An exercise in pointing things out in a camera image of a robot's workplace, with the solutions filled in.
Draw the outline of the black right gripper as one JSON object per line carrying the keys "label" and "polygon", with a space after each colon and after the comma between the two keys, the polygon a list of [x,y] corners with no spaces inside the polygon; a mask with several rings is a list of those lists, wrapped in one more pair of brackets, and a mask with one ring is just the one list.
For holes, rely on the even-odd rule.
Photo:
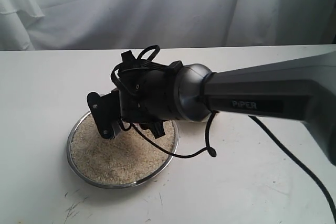
{"label": "black right gripper", "polygon": [[174,99],[181,62],[174,61],[166,66],[135,58],[130,50],[123,52],[121,57],[122,62],[111,73],[119,93],[90,92],[87,95],[98,132],[104,139],[114,139],[121,132],[118,121],[122,118],[160,138],[165,135],[163,122],[181,118]]}

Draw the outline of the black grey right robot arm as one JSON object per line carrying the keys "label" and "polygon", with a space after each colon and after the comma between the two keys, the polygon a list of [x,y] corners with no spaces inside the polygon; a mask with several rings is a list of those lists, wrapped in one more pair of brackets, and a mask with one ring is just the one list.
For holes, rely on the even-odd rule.
{"label": "black grey right robot arm", "polygon": [[162,65],[151,55],[122,54],[106,95],[91,92],[87,104],[103,138],[113,139],[122,122],[137,123],[155,138],[165,121],[202,122],[214,112],[233,112],[302,122],[335,163],[335,53],[227,72],[181,61]]}

